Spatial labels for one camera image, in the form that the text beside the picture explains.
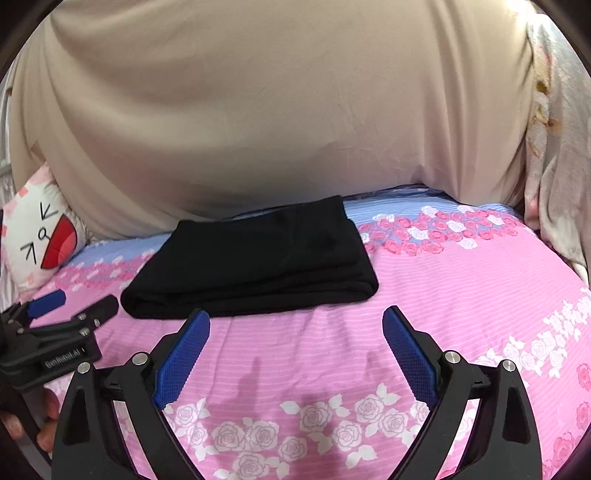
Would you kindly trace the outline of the black pants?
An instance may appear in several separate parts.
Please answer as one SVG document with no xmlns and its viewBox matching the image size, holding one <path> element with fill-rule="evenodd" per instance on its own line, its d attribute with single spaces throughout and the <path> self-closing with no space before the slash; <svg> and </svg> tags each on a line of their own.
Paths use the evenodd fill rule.
<svg viewBox="0 0 591 480">
<path fill-rule="evenodd" d="M 123 290 L 136 319 L 259 315 L 366 301 L 379 281 L 339 196 L 249 218 L 183 220 Z"/>
</svg>

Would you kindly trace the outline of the cartoon face pillow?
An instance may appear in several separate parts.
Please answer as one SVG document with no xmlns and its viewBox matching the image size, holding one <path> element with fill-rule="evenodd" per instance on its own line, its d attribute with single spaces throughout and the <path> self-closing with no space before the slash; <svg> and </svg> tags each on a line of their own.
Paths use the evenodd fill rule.
<svg viewBox="0 0 591 480">
<path fill-rule="evenodd" d="M 1 209 L 1 259 L 19 297 L 29 299 L 87 244 L 88 233 L 48 165 Z"/>
</svg>

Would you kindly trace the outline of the pink rose bed sheet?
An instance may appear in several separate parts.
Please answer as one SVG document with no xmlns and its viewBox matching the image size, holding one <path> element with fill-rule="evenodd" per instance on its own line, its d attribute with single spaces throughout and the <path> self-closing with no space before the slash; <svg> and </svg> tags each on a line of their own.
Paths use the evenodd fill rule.
<svg viewBox="0 0 591 480">
<path fill-rule="evenodd" d="M 590 424 L 590 293 L 508 208 L 424 188 L 346 202 L 380 288 L 366 302 L 215 319 L 165 416 L 208 479 L 384 479 L 418 434 L 384 311 L 468 361 L 518 367 L 553 477 Z"/>
</svg>

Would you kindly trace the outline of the floral grey blanket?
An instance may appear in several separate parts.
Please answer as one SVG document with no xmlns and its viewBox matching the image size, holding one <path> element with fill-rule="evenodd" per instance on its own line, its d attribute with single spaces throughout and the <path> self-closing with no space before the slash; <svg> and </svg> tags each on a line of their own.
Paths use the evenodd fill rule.
<svg viewBox="0 0 591 480">
<path fill-rule="evenodd" d="M 590 282 L 590 75 L 545 14 L 528 23 L 534 90 L 526 130 L 526 224 Z"/>
</svg>

